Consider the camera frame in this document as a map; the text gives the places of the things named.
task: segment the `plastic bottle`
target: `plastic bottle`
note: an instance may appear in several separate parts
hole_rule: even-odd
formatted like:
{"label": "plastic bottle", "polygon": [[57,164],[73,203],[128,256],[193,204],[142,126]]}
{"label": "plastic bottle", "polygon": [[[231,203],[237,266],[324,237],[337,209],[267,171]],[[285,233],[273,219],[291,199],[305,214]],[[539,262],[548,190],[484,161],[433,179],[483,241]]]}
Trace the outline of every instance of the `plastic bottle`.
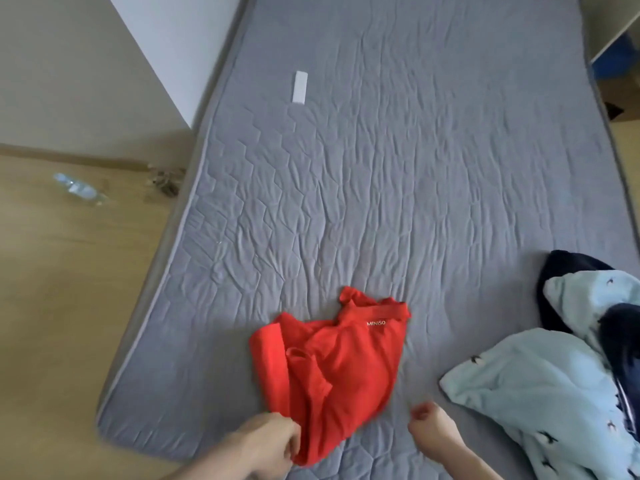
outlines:
{"label": "plastic bottle", "polygon": [[77,195],[83,200],[92,202],[96,205],[101,205],[107,201],[106,195],[98,192],[98,190],[94,189],[91,185],[86,184],[81,180],[76,180],[64,173],[56,173],[53,178],[64,186],[64,188],[67,189],[67,192]]}

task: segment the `person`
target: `person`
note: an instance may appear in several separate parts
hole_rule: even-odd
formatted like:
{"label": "person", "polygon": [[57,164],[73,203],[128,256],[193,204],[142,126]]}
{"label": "person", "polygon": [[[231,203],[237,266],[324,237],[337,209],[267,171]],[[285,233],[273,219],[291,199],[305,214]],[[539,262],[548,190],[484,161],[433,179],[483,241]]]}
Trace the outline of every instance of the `person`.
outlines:
{"label": "person", "polygon": [[[454,480],[502,480],[466,446],[455,421],[436,403],[414,407],[408,428],[418,450],[441,463]],[[280,480],[299,450],[299,425],[278,413],[263,413],[164,480],[244,480],[251,474]]]}

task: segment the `gray mattress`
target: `gray mattress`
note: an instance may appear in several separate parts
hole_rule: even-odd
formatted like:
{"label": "gray mattress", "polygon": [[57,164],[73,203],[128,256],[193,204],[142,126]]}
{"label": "gray mattress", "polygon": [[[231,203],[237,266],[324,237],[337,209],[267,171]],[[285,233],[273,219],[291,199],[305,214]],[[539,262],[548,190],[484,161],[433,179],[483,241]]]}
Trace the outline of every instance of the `gray mattress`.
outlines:
{"label": "gray mattress", "polygon": [[[545,253],[640,275],[578,0],[249,0],[98,427],[185,460],[263,409],[248,338],[344,285],[413,314],[390,403],[293,479],[436,479],[406,430],[444,403],[505,478],[530,466],[437,380],[538,325]],[[307,102],[291,103],[297,70]]]}

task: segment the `red clothing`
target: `red clothing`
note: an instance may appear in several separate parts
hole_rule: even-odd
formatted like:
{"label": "red clothing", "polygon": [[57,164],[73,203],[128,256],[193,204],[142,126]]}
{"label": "red clothing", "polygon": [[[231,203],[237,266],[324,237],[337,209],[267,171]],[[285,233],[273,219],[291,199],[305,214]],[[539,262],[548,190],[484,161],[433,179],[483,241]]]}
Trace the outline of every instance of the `red clothing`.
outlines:
{"label": "red clothing", "polygon": [[269,410],[302,427],[297,465],[322,460],[387,405],[410,318],[405,303],[345,287],[335,320],[287,313],[250,339]]}

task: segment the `mattress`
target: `mattress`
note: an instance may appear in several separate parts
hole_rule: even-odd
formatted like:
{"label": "mattress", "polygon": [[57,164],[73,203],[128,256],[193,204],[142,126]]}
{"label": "mattress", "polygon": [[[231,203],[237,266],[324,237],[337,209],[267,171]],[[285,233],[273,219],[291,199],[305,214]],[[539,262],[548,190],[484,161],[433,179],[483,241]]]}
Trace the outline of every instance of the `mattress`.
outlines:
{"label": "mattress", "polygon": [[290,478],[436,479],[406,429],[425,399],[505,478],[532,477],[500,427],[437,383],[538,325],[549,250],[640,274],[584,54],[579,0],[249,0],[100,433],[173,460],[206,450],[264,409],[252,332],[282,310],[332,318],[351,285],[412,311],[394,393]]}

